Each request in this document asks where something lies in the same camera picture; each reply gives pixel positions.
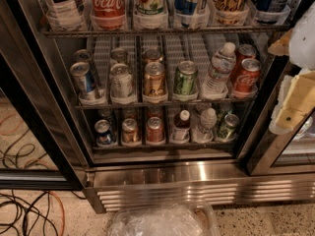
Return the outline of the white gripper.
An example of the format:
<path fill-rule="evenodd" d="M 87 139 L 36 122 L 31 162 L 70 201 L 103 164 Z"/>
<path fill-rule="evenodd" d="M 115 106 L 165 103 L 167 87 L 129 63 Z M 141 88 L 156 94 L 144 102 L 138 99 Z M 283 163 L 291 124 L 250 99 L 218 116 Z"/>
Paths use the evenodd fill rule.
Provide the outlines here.
<path fill-rule="evenodd" d="M 292 29 L 268 47 L 276 56 L 288 56 Z M 272 113 L 269 130 L 275 135 L 291 132 L 315 108 L 315 71 L 302 69 L 298 75 L 285 75 L 281 83 L 278 104 Z"/>

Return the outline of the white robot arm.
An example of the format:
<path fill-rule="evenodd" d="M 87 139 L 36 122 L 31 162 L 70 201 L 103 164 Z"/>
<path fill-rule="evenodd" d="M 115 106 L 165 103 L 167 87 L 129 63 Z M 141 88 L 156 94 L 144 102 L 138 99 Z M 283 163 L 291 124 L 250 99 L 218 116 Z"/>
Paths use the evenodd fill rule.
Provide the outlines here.
<path fill-rule="evenodd" d="M 301 69 L 297 75 L 283 78 L 272 113 L 269 130 L 283 135 L 296 128 L 315 107 L 315 2 L 268 52 L 288 56 L 290 63 Z"/>

